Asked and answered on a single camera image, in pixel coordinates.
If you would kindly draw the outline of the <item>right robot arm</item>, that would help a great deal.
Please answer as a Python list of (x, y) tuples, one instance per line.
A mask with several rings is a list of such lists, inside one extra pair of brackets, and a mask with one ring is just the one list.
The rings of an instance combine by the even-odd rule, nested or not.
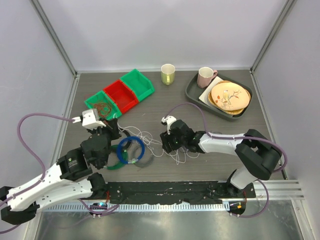
[(161, 123), (167, 127), (160, 134), (162, 148), (167, 152), (185, 148), (192, 153), (221, 153), (237, 156), (243, 166), (227, 179), (222, 195), (236, 198), (256, 180), (269, 180), (276, 172), (276, 165), (285, 156), (283, 149), (266, 139), (255, 129), (236, 135), (193, 131), (181, 119), (163, 117)]

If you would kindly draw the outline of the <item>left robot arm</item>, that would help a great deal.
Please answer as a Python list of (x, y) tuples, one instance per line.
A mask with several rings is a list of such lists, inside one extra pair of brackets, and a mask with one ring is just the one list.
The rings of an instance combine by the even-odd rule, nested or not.
[(93, 168), (99, 170), (107, 165), (111, 143), (121, 137), (117, 118), (103, 120), (102, 126), (90, 130), (90, 134), (78, 148), (60, 157), (45, 174), (18, 187), (3, 186), (0, 199), (6, 206), (0, 211), (1, 220), (20, 225), (59, 203), (105, 197), (108, 185)]

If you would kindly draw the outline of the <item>near green bin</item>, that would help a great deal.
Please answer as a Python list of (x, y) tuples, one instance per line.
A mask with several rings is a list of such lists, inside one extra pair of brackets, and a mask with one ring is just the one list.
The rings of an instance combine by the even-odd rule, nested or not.
[(88, 97), (84, 103), (89, 109), (97, 109), (100, 118), (110, 120), (122, 116), (117, 104), (103, 90)]

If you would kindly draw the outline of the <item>green bin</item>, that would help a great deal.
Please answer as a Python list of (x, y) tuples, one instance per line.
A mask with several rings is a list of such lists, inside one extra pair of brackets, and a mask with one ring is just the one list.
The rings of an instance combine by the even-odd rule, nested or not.
[(120, 79), (135, 93), (139, 102), (155, 92), (152, 82), (137, 69), (126, 73)]
[(122, 116), (117, 104), (103, 90), (88, 97), (84, 103), (89, 109), (97, 109), (100, 118), (110, 120)]

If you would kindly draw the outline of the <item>red bin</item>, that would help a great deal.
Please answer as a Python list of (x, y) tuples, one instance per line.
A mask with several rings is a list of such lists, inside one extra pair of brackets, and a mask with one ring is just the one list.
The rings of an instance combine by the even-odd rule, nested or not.
[(106, 86), (103, 91), (113, 100), (122, 114), (139, 103), (136, 94), (120, 79)]

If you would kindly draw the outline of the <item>white napkin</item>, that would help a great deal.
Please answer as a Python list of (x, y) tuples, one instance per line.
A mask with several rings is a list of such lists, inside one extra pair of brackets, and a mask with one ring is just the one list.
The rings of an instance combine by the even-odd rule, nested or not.
[(208, 87), (203, 91), (203, 93), (198, 97), (198, 100), (209, 106), (210, 102), (209, 102), (208, 95), (211, 92), (212, 88), (221, 81), (223, 81), (223, 79), (220, 78), (219, 76), (216, 76), (208, 85)]

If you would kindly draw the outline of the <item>dark grey tray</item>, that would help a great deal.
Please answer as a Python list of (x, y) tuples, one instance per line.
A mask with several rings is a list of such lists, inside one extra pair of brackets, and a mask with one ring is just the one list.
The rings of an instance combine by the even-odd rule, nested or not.
[(206, 103), (202, 102), (199, 99), (199, 97), (201, 96), (201, 94), (205, 92), (205, 89), (198, 87), (197, 78), (198, 78), (198, 73), (195, 74), (195, 76), (190, 80), (189, 84), (185, 88), (185, 96), (189, 102), (197, 105), (204, 111), (207, 111), (217, 117), (220, 117), (230, 122), (234, 122), (237, 119), (240, 119), (242, 115), (246, 112), (247, 107), (245, 107), (241, 113), (236, 115), (231, 115), (226, 112), (223, 112), (221, 109), (213, 106), (211, 103), (207, 105)]

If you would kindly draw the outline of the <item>far green bin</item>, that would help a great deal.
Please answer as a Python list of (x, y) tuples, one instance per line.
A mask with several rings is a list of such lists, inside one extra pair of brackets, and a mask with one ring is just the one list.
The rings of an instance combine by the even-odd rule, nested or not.
[(155, 92), (152, 82), (137, 69), (126, 73), (120, 79), (135, 93), (139, 102)]

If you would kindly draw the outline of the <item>yellow-green mug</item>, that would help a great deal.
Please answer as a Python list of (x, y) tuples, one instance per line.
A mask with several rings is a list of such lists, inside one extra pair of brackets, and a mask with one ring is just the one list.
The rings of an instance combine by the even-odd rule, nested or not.
[(161, 66), (161, 80), (165, 85), (171, 85), (175, 79), (176, 68), (174, 65), (167, 63)]

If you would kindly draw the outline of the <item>pink mug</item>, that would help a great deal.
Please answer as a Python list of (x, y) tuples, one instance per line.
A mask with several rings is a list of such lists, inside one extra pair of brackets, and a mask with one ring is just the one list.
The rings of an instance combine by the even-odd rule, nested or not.
[(200, 88), (206, 88), (211, 81), (218, 75), (217, 70), (213, 70), (210, 67), (204, 66), (198, 70), (197, 85)]

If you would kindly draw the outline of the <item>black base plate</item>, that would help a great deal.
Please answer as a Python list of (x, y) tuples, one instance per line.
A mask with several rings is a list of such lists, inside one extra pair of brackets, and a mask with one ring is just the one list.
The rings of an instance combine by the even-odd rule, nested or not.
[(220, 204), (223, 199), (254, 199), (254, 185), (236, 190), (224, 181), (108, 182), (99, 198), (111, 204), (191, 205)]

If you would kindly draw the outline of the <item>left aluminium frame post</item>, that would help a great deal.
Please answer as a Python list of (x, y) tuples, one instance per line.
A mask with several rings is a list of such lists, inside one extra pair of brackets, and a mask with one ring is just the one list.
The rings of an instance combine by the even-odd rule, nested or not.
[(63, 47), (62, 42), (60, 41), (56, 31), (54, 30), (53, 25), (51, 24), (45, 10), (43, 9), (39, 0), (30, 0), (29, 1), (32, 7), (34, 8), (35, 12), (37, 13), (40, 21), (42, 22), (44, 28), (46, 29), (49, 37), (51, 38), (53, 44), (55, 45), (56, 49), (58, 50), (59, 54), (61, 55), (62, 59), (64, 60), (65, 64), (67, 65), (69, 71), (71, 72), (72, 76), (75, 78), (78, 75), (77, 70), (75, 69), (74, 65), (71, 62), (65, 48)]

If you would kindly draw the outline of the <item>aluminium frame post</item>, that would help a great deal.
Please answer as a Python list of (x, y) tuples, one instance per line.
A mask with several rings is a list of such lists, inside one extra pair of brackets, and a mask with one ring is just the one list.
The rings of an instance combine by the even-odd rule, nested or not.
[(44, 28), (46, 29), (49, 37), (51, 38), (53, 44), (55, 45), (56, 49), (58, 50), (59, 54), (61, 55), (62, 59), (64, 60), (65, 64), (67, 65), (69, 71), (71, 72), (72, 76), (75, 78), (78, 75), (77, 70), (75, 69), (74, 65), (71, 62), (65, 48), (63, 47), (62, 42), (60, 41), (56, 31), (54, 30), (53, 25), (51, 24), (45, 10), (43, 9), (39, 0), (30, 0), (29, 1), (32, 7), (34, 8), (35, 12), (37, 13), (40, 21), (42, 22)]
[(296, 0), (286, 0), (279, 15), (277, 16), (267, 38), (265, 39), (257, 57), (255, 58), (251, 68), (250, 73), (253, 74), (256, 69), (258, 68), (261, 60), (263, 59), (264, 55), (266, 54), (268, 48), (272, 44), (273, 40), (275, 39), (276, 35), (280, 31), (282, 25), (284, 24), (287, 16), (291, 12), (292, 8), (294, 7)]

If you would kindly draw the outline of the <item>right aluminium frame post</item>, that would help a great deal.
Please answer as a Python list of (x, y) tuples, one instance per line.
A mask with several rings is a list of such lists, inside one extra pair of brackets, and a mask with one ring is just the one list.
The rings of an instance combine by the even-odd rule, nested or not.
[(264, 55), (266, 54), (268, 48), (272, 44), (273, 40), (275, 39), (276, 35), (280, 31), (282, 25), (284, 24), (287, 16), (291, 12), (292, 8), (294, 7), (296, 0), (286, 0), (279, 15), (277, 16), (267, 38), (265, 39), (257, 57), (255, 58), (251, 68), (250, 73), (253, 74), (256, 69), (258, 68), (261, 60), (263, 59)]

